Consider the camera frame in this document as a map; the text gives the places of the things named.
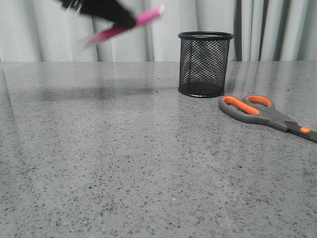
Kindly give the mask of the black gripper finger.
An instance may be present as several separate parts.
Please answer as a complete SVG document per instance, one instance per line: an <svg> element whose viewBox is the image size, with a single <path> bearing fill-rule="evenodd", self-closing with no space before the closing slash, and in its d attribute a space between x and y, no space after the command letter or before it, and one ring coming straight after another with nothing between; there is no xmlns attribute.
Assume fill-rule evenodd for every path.
<svg viewBox="0 0 317 238"><path fill-rule="evenodd" d="M135 17L116 0L59 0L61 7L79 14L89 15L129 25Z"/></svg>

